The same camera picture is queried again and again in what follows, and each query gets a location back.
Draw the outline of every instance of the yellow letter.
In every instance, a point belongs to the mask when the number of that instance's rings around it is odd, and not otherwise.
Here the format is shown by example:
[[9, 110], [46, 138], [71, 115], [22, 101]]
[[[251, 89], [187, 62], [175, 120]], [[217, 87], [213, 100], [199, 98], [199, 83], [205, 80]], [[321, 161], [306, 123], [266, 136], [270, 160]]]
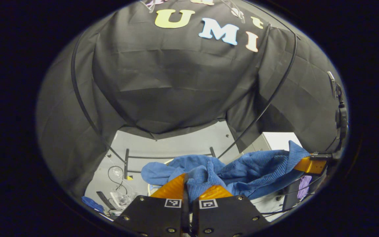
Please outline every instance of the yellow letter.
[[190, 21], [191, 15], [195, 13], [195, 11], [181, 10], [179, 11], [182, 13], [181, 19], [178, 22], [170, 22], [169, 18], [174, 12], [176, 11], [173, 9], [164, 9], [157, 11], [156, 13], [158, 16], [156, 17], [155, 25], [162, 28], [180, 28], [186, 26]]
[[251, 18], [252, 18], [252, 23], [254, 23], [254, 25], [255, 25], [256, 27], [258, 27], [258, 28], [260, 28], [260, 29], [263, 29], [263, 27], [262, 27], [261, 25], [264, 24], [264, 23], [262, 23], [262, 22], [260, 21], [260, 19], [255, 18], [255, 17], [253, 17], [253, 16], [251, 16]]
[[258, 49], [257, 49], [258, 36], [249, 31], [246, 31], [246, 33], [248, 35], [248, 43], [245, 45], [245, 47], [253, 52], [258, 52]]
[[214, 5], [213, 0], [191, 0], [191, 3], [202, 3], [202, 4], [209, 5], [209, 6]]

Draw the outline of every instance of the wrinkled fabric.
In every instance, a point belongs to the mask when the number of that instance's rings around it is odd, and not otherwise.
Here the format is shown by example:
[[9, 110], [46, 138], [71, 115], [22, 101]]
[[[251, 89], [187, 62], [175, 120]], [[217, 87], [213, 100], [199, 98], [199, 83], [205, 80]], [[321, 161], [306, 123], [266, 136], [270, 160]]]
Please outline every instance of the wrinkled fabric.
[[215, 157], [189, 155], [176, 157], [169, 165], [151, 162], [143, 167], [141, 176], [152, 185], [164, 185], [188, 173], [189, 200], [194, 201], [213, 185], [221, 185], [232, 195], [255, 199], [280, 190], [303, 172], [293, 170], [310, 154], [293, 141], [289, 151], [269, 150], [247, 153], [228, 165]]
[[309, 187], [307, 187], [310, 184], [310, 181], [313, 177], [309, 175], [305, 175], [301, 178], [301, 183], [299, 184], [299, 192], [298, 192], [298, 198], [301, 199], [305, 197], [308, 193], [308, 190], [310, 190]]
[[81, 197], [81, 200], [89, 207], [98, 210], [99, 212], [103, 213], [103, 206], [100, 204], [97, 204], [93, 199], [89, 197]]

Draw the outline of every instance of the black fabric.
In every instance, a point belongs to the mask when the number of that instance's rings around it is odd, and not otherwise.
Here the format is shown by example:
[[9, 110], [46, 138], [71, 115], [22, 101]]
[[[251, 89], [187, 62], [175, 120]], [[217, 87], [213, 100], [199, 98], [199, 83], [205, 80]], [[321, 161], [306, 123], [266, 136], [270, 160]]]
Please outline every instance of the black fabric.
[[[113, 12], [90, 26], [77, 51], [76, 74], [83, 103], [103, 138], [118, 129], [152, 139], [182, 135], [226, 119], [234, 138], [254, 120], [286, 70], [293, 49], [291, 32], [245, 24], [223, 3], [214, 6], [170, 0], [156, 10], [196, 13], [185, 27], [155, 25], [140, 2]], [[238, 45], [198, 36], [201, 18], [233, 24]], [[259, 36], [259, 52], [248, 50], [247, 34]], [[68, 194], [80, 198], [107, 152], [75, 97], [70, 63], [77, 38], [48, 69], [39, 93], [36, 128], [43, 157]], [[328, 147], [336, 135], [330, 70], [336, 70], [312, 41], [300, 40], [288, 79], [263, 118], [238, 143], [244, 150], [262, 131], [295, 132], [308, 151]]]

